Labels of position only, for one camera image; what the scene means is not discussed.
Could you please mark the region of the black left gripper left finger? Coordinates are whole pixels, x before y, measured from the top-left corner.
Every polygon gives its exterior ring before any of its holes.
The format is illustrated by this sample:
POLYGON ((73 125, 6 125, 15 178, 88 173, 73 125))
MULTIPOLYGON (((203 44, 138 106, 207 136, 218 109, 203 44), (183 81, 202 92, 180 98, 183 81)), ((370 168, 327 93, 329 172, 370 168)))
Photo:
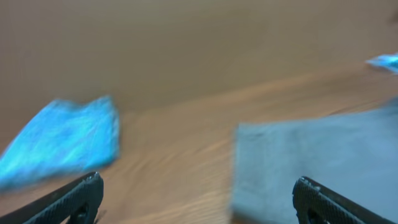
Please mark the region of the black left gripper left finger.
POLYGON ((104 182, 98 172, 90 172, 36 201, 1 217, 5 223, 93 224, 103 200, 104 182))

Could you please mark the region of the grey shorts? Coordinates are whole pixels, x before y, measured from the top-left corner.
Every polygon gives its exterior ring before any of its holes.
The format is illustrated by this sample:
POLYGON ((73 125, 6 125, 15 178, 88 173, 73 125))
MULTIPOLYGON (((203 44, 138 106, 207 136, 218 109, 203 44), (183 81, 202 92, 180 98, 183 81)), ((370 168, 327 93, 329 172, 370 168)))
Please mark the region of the grey shorts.
POLYGON ((296 223, 292 190, 302 176, 396 222, 397 100, 361 113, 238 126, 235 214, 296 223))

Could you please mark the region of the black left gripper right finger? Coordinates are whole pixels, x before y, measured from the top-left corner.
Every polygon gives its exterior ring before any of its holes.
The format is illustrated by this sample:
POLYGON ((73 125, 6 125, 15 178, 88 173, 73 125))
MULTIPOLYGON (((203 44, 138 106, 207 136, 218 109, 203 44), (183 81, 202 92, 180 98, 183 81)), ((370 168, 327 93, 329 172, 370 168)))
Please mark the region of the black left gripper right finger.
POLYGON ((308 177, 296 181, 292 196, 300 224, 395 224, 308 177))

